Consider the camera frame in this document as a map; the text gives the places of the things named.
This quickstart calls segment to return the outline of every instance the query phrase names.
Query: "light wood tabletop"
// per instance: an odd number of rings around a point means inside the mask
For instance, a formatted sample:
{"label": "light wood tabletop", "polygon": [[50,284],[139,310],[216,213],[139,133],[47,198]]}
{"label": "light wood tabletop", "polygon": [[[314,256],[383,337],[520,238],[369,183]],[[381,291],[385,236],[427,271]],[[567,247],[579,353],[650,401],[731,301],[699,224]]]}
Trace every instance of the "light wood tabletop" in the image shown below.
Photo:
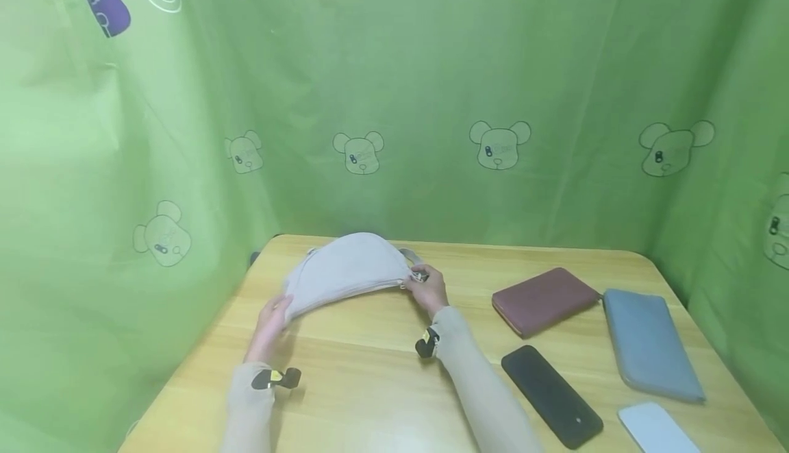
{"label": "light wood tabletop", "polygon": [[[250,268],[192,354],[135,427],[120,453],[215,453],[225,421],[225,393],[268,298],[311,247],[330,239],[277,236]],[[582,452],[637,452],[617,411],[660,403],[702,452],[783,452],[751,402],[696,327],[655,266],[622,251],[538,249],[393,242],[410,247],[444,273],[453,306],[498,374],[510,385],[549,452],[566,451],[500,366],[528,343],[596,410],[604,431]],[[707,394],[691,405],[630,389],[619,377],[601,304],[534,338],[515,335],[491,306],[491,295],[554,267],[566,267],[603,292],[620,288],[666,298],[682,342]],[[271,436],[278,453],[475,452],[448,375],[421,360],[414,343],[426,318],[397,288],[330,304],[296,319],[274,366],[302,371],[294,391],[277,391]]]}

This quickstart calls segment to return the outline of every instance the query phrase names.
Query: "burgundy wallet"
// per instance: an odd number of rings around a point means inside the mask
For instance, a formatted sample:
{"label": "burgundy wallet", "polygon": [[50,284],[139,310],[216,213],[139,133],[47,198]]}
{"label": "burgundy wallet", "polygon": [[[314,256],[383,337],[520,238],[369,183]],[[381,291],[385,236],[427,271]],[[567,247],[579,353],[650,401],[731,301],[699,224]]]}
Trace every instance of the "burgundy wallet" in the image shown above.
{"label": "burgundy wallet", "polygon": [[554,268],[493,294],[493,307],[523,338],[588,309],[600,293],[564,268]]}

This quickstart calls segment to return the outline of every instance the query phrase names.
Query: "beige sleeve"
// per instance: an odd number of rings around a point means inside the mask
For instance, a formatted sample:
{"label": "beige sleeve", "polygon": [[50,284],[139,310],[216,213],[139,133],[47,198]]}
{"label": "beige sleeve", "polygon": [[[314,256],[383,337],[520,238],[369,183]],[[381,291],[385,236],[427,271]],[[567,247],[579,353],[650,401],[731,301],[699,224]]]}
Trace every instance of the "beige sleeve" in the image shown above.
{"label": "beige sleeve", "polygon": [[543,452],[529,417],[479,350],[462,314],[453,307],[436,313],[436,356],[460,397],[481,453]]}
{"label": "beige sleeve", "polygon": [[274,407],[274,390],[255,390],[251,381],[264,363],[245,363],[233,372],[227,400],[227,427],[222,453],[270,453],[268,423]]}

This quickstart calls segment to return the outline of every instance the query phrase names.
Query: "green backdrop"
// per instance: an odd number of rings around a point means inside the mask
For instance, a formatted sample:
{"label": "green backdrop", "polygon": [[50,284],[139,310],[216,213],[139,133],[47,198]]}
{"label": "green backdrop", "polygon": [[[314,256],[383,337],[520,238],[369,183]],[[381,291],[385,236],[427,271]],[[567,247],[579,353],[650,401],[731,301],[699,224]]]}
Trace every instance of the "green backdrop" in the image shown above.
{"label": "green backdrop", "polygon": [[2,451],[113,452],[250,252],[358,230],[642,252],[789,441],[789,0],[0,5]]}

